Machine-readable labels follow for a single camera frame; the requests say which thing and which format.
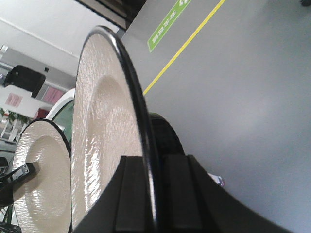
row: white wall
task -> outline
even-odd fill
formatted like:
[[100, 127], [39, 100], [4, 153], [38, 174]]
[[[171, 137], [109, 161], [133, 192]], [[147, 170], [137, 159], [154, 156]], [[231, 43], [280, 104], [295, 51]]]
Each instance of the white wall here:
[[3, 44], [76, 76], [84, 40], [96, 25], [118, 27], [74, 0], [2, 0]]
[[[5, 104], [10, 93], [23, 97], [18, 107]], [[52, 108], [50, 104], [32, 98], [30, 91], [26, 91], [13, 85], [9, 85], [6, 88], [0, 86], [0, 107], [31, 118], [35, 116], [39, 108]]]

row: gray floor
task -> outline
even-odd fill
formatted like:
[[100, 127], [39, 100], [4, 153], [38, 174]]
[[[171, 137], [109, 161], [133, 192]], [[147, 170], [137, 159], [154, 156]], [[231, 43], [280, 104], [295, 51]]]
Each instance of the gray floor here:
[[[142, 89], [219, 2], [193, 0], [152, 53], [175, 4], [148, 0], [122, 38]], [[311, 7], [227, 0], [145, 96], [186, 153], [271, 221], [311, 230]]]

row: white ceramic plate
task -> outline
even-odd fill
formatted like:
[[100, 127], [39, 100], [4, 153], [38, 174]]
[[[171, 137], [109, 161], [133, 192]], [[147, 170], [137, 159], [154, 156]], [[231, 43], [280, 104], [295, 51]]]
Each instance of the white ceramic plate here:
[[14, 190], [23, 233], [67, 233], [71, 223], [69, 145], [55, 124], [33, 121], [22, 134], [13, 169], [35, 163], [37, 175]]
[[78, 69], [72, 133], [73, 229], [110, 182], [122, 155], [142, 156], [124, 71], [114, 47], [89, 36]]

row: black speaker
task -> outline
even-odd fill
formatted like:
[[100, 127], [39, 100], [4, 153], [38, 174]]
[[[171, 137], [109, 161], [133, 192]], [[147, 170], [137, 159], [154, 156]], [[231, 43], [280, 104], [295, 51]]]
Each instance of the black speaker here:
[[31, 97], [36, 98], [44, 81], [45, 75], [27, 67], [18, 65], [8, 73], [3, 86], [18, 86], [27, 91], [31, 91]]

